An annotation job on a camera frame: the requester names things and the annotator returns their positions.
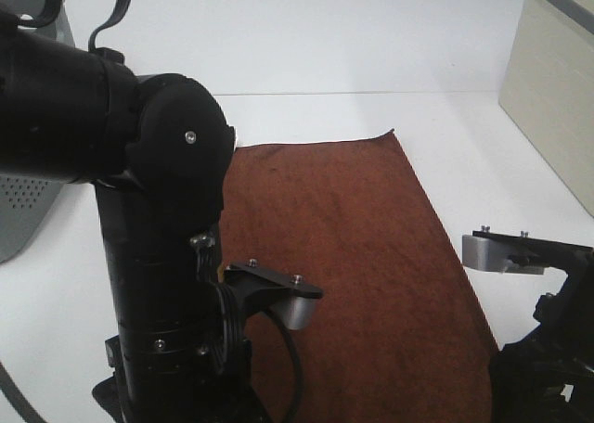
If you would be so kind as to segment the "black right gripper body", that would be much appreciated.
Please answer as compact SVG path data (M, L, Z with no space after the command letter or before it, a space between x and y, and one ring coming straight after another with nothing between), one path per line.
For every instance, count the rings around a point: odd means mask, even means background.
M536 303L538 326L491 359L493 422L593 420L593 257L562 270L560 290Z

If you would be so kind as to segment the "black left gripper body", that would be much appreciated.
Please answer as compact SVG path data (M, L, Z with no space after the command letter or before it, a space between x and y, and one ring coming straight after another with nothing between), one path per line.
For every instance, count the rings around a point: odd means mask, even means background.
M124 356L121 339L105 341L112 375L92 389L112 422L270 422L250 386L172 365L138 364Z

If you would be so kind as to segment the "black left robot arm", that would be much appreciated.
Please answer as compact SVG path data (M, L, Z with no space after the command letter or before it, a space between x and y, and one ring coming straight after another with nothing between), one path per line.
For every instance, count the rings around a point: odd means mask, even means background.
M93 391L118 422L266 422L218 223L235 132L198 82L1 16L1 171L95 188L118 333Z

